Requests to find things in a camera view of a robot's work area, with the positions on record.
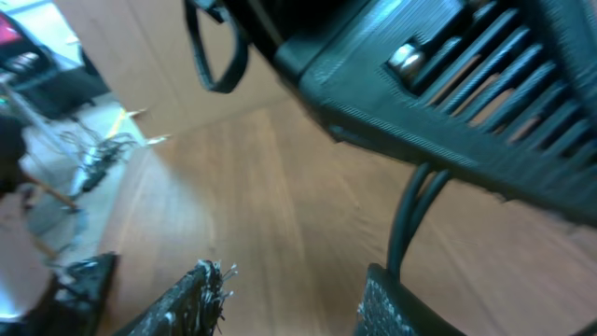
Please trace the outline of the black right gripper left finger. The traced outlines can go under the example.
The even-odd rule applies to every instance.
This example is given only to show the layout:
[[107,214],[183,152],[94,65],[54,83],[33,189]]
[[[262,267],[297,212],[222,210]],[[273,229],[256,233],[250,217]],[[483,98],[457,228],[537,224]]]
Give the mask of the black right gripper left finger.
[[213,336],[233,295],[224,284],[237,274],[236,264],[224,272],[219,261],[200,259],[115,336]]

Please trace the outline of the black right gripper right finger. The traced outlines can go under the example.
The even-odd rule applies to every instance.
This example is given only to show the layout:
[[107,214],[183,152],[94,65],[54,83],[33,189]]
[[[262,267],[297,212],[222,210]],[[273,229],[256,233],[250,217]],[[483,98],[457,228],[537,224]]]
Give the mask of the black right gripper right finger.
[[355,336],[464,336],[381,265],[368,266]]

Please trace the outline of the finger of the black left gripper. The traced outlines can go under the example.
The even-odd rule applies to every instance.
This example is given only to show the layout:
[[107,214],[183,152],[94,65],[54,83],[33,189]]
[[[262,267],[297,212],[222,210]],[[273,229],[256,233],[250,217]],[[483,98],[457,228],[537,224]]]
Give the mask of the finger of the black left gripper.
[[352,1],[277,49],[332,135],[596,222],[591,1]]

